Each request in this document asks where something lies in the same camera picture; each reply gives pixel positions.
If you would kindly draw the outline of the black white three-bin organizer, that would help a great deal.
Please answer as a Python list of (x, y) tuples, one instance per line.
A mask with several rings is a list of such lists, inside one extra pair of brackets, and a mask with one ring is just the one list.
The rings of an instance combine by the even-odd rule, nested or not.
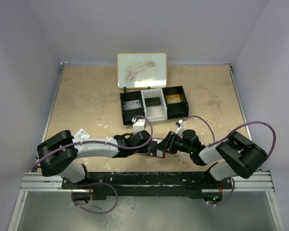
[(131, 125), (135, 116), (151, 122), (189, 116), (189, 105), (182, 86), (145, 89), (120, 94), (123, 125)]

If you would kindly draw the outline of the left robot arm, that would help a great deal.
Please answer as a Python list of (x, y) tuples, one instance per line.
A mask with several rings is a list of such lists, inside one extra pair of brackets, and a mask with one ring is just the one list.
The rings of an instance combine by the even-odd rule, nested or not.
[(105, 139), (82, 139), (63, 130), (37, 146), (38, 161), (44, 177), (62, 176), (79, 189), (89, 185), (89, 175), (84, 164), (74, 160), (87, 157), (127, 158), (135, 153), (147, 152), (152, 132), (115, 135)]

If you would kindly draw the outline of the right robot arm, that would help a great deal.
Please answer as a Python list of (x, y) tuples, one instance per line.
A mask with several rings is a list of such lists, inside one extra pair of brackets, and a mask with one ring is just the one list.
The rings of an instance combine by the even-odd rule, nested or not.
[(239, 132), (213, 146), (203, 145), (191, 129), (184, 130), (181, 136), (169, 132), (156, 149), (170, 154), (187, 153), (198, 166), (213, 164), (204, 178), (209, 188), (216, 188), (225, 178), (240, 176), (248, 179), (268, 159), (261, 147)]

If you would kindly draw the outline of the red card holder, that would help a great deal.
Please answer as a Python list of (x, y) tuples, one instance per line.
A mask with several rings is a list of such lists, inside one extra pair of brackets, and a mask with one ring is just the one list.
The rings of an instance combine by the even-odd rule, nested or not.
[(141, 150), (141, 152), (138, 152), (136, 154), (156, 158), (165, 158), (165, 152), (156, 149), (156, 145), (159, 144), (160, 142), (162, 142), (162, 139), (153, 138), (147, 149), (143, 149)]

